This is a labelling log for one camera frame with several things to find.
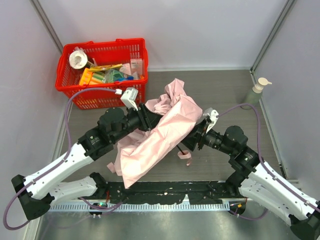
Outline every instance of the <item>soap dispenser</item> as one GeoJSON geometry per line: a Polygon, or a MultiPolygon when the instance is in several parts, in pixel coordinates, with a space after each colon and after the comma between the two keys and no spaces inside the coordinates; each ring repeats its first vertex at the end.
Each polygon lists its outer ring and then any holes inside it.
{"type": "MultiPolygon", "coordinates": [[[[254,87],[245,96],[245,99],[244,99],[243,103],[251,104],[251,105],[255,106],[259,102],[259,100],[261,99],[262,90],[268,84],[272,84],[272,82],[269,82],[264,77],[260,77],[258,79],[258,82],[254,85],[254,87]]],[[[247,106],[247,105],[241,106],[241,108],[243,108],[243,109],[251,109],[251,107],[247,106]]]]}

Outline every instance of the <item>white panel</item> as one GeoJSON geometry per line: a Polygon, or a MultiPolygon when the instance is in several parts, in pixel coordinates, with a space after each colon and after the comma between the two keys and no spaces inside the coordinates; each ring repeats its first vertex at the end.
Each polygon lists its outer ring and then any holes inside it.
{"type": "Polygon", "coordinates": [[[286,0],[40,0],[62,44],[145,38],[149,67],[250,68],[286,0]]]}
{"type": "Polygon", "coordinates": [[[273,85],[263,102],[289,179],[320,199],[320,1],[297,1],[257,69],[273,85]]]}
{"type": "MultiPolygon", "coordinates": [[[[28,0],[0,2],[0,216],[15,194],[11,178],[29,175],[53,157],[66,98],[55,89],[59,52],[28,0]]],[[[8,222],[26,221],[16,201],[8,222]]],[[[1,239],[21,240],[25,229],[1,239]]]]}

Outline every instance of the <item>red basket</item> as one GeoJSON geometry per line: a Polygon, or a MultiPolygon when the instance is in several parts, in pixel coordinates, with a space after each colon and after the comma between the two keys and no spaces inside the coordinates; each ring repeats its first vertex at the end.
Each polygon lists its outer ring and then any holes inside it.
{"type": "MultiPolygon", "coordinates": [[[[83,43],[67,44],[63,48],[56,70],[57,77],[55,88],[64,92],[70,98],[75,93],[87,88],[108,88],[122,89],[132,87],[138,90],[136,103],[143,103],[146,97],[146,84],[148,82],[148,53],[143,38],[116,39],[110,42],[93,41],[83,43]],[[130,63],[130,59],[143,60],[144,79],[121,81],[96,85],[78,85],[83,70],[73,69],[69,64],[69,56],[75,50],[75,47],[82,48],[85,54],[94,58],[98,65],[112,65],[130,63]]],[[[73,100],[74,104],[80,109],[98,109],[124,106],[119,95],[107,91],[87,91],[73,100]]]]}

